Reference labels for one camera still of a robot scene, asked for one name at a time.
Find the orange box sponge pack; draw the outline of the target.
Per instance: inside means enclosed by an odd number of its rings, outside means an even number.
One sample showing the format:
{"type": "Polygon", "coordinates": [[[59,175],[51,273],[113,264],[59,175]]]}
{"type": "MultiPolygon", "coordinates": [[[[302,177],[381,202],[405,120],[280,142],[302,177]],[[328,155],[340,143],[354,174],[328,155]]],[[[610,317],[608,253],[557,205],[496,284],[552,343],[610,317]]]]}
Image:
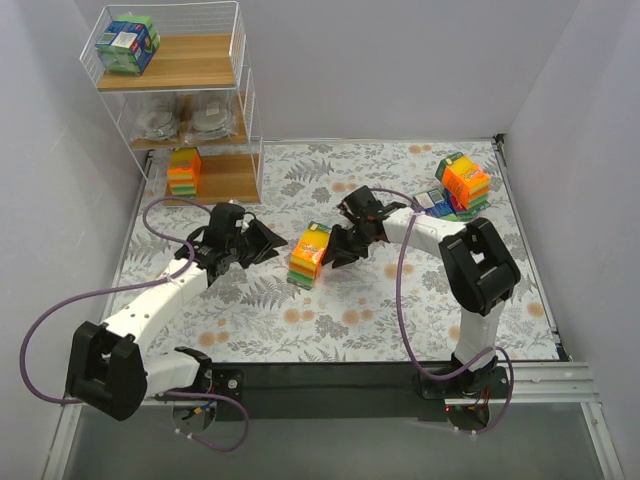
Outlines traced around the orange box sponge pack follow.
{"type": "Polygon", "coordinates": [[[289,258],[287,281],[310,290],[322,268],[322,259],[329,243],[331,228],[310,222],[289,258]]]}

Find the orange green sponge pack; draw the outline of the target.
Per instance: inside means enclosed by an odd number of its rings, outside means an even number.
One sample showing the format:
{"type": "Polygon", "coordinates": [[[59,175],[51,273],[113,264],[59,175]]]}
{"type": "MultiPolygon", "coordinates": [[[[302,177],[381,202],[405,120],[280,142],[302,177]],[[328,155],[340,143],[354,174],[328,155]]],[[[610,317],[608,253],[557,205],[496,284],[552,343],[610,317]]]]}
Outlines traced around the orange green sponge pack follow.
{"type": "Polygon", "coordinates": [[[201,157],[197,148],[174,150],[169,157],[167,170],[168,189],[171,195],[195,198],[201,172],[201,157]]]}

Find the blue label sponge pack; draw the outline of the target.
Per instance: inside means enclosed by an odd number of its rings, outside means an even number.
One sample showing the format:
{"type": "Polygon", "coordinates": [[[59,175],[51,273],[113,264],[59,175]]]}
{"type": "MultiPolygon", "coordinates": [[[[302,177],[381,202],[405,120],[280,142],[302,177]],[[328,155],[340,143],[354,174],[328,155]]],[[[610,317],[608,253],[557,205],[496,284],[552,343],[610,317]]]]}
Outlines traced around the blue label sponge pack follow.
{"type": "Polygon", "coordinates": [[[415,194],[414,200],[428,216],[447,221],[457,220],[453,209],[437,188],[415,194]]]}

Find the orange yellow sponge box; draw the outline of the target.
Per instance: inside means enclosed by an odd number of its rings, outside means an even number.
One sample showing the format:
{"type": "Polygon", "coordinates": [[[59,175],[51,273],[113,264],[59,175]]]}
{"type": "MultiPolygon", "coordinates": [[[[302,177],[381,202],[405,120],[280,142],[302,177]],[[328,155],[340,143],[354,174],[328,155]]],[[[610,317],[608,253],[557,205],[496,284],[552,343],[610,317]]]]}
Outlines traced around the orange yellow sponge box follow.
{"type": "Polygon", "coordinates": [[[442,159],[435,176],[467,210],[485,201],[490,190],[490,177],[461,152],[442,159]]]}

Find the silver mesh scrubber pack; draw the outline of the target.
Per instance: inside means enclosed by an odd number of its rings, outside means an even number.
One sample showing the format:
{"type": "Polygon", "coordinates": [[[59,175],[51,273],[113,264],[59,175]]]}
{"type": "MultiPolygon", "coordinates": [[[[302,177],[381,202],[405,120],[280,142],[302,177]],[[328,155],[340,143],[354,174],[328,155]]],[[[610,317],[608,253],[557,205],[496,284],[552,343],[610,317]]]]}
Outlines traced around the silver mesh scrubber pack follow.
{"type": "Polygon", "coordinates": [[[144,96],[135,117],[133,140],[163,141],[172,139],[180,128],[180,105],[173,92],[144,96]]]}

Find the blue label green sponges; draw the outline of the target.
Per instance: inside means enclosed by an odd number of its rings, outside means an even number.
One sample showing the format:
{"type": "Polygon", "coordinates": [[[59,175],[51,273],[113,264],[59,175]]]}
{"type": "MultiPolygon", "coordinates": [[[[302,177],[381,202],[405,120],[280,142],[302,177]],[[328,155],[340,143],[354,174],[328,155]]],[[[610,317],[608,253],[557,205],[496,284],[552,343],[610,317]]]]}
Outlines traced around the blue label green sponges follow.
{"type": "Polygon", "coordinates": [[[112,21],[94,44],[107,73],[141,76],[160,47],[150,16],[124,14],[112,21]]]}

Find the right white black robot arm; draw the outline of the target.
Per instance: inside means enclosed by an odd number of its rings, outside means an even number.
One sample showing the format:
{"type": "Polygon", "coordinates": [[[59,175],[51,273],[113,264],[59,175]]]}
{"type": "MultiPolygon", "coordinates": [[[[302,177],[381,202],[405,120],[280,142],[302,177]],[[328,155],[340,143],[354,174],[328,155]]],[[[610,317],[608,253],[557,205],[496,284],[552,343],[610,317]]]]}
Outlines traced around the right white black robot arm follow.
{"type": "Polygon", "coordinates": [[[375,242],[430,254],[443,263],[460,305],[459,338],[447,368],[432,373],[409,356],[419,377],[464,394],[487,389],[500,349],[497,329],[506,302],[521,280],[518,265],[485,218],[461,223],[429,216],[414,202],[383,204],[363,186],[338,205],[351,225],[333,226],[322,262],[339,268],[364,259],[375,242]]]}

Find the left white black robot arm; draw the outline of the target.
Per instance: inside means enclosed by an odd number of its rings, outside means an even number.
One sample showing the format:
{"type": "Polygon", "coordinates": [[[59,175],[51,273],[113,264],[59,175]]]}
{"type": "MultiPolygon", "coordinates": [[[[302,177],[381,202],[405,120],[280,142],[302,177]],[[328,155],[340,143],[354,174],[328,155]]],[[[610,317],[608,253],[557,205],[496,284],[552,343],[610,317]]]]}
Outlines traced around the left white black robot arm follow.
{"type": "Polygon", "coordinates": [[[202,397],[213,389],[213,363],[204,353],[177,347],[148,357],[152,341],[192,299],[234,263],[246,269],[274,258],[287,242],[242,206],[219,203],[209,222],[192,231],[162,275],[100,324],[85,322],[73,335],[66,392],[122,421],[142,401],[167,391],[202,397]]]}

